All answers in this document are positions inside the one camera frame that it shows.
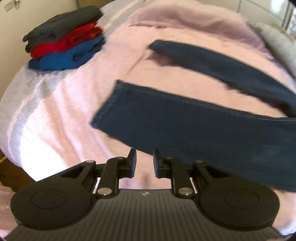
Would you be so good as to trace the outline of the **dark blue denim jeans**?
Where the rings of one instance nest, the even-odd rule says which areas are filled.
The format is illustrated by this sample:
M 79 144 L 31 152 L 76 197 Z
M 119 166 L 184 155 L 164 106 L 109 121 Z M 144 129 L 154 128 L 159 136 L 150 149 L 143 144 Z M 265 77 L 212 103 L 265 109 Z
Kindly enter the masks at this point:
M 250 180 L 295 190 L 295 94 L 225 55 L 155 40 L 151 50 L 279 108 L 283 118 L 252 114 L 118 80 L 91 126 L 139 151 L 207 161 Z

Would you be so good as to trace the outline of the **pink grey bedspread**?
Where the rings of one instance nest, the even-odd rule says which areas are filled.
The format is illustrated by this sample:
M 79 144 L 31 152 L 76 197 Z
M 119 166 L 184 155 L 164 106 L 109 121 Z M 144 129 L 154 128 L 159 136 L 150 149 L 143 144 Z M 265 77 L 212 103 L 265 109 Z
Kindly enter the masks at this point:
M 150 2 L 106 5 L 98 21 L 105 44 L 79 68 L 41 71 L 26 64 L 12 80 L 1 99 L 1 150 L 35 181 L 87 160 L 105 163 L 134 148 L 91 126 L 118 80 L 252 114 L 285 117 L 279 108 L 186 69 L 149 45 L 164 40 L 208 49 L 263 72 L 295 94 L 295 79 L 269 49 L 263 54 L 237 41 L 188 28 L 131 25 L 130 16 Z M 155 177 L 152 153 L 137 150 L 135 177 L 123 179 L 121 188 L 168 188 L 168 180 Z M 282 235 L 294 233 L 295 190 L 270 187 L 280 199 L 274 228 Z

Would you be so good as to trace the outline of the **blue folded garment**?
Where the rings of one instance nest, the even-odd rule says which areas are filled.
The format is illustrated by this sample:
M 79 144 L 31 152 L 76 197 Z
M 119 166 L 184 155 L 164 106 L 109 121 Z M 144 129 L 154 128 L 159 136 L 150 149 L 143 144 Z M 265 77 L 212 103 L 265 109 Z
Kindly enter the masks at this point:
M 31 59 L 28 67 L 41 71 L 77 69 L 99 52 L 104 44 L 105 37 L 101 34 L 95 39 L 84 41 L 64 52 L 51 53 L 40 59 Z

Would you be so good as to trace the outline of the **red folded garment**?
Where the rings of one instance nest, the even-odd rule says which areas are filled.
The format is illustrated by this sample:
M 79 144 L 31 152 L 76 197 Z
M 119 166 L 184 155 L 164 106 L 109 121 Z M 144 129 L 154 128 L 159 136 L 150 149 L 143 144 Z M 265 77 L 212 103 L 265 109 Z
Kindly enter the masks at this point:
M 84 41 L 95 39 L 102 33 L 103 30 L 97 27 L 95 22 L 87 23 L 75 28 L 58 42 L 38 44 L 33 48 L 30 55 L 34 59 L 40 59 L 51 53 L 61 53 Z

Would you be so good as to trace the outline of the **lilac blanket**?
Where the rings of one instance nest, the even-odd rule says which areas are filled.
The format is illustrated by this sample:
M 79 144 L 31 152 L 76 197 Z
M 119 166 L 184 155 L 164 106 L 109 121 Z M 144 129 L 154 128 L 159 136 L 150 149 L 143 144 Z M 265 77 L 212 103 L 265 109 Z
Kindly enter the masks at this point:
M 237 41 L 266 54 L 264 41 L 246 18 L 232 10 L 199 1 L 151 1 L 132 14 L 131 25 L 192 29 Z

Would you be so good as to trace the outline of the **dark grey folded garment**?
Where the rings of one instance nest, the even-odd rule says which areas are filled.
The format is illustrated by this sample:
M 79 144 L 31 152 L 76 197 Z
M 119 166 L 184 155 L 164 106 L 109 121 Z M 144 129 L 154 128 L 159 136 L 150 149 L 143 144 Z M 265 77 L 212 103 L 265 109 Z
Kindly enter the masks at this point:
M 24 35 L 23 42 L 27 42 L 25 51 L 30 53 L 39 44 L 56 43 L 76 27 L 96 22 L 102 16 L 103 13 L 96 6 L 86 6 L 56 15 Z

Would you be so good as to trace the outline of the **grey checked cushion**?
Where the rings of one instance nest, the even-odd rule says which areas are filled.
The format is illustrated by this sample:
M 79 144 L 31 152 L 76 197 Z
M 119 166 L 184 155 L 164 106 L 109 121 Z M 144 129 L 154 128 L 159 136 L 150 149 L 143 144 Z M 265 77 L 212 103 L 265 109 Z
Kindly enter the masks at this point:
M 295 79 L 295 40 L 279 27 L 266 23 L 248 23 L 248 25 L 262 38 L 274 58 Z

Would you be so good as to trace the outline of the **cream wardrobe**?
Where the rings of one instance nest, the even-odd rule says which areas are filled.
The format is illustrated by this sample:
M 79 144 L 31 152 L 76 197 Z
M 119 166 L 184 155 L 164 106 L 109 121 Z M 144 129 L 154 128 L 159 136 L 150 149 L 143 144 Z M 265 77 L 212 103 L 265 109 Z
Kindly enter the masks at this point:
M 289 34 L 295 34 L 295 6 L 285 0 L 204 0 L 244 15 L 251 22 L 266 23 L 282 27 Z

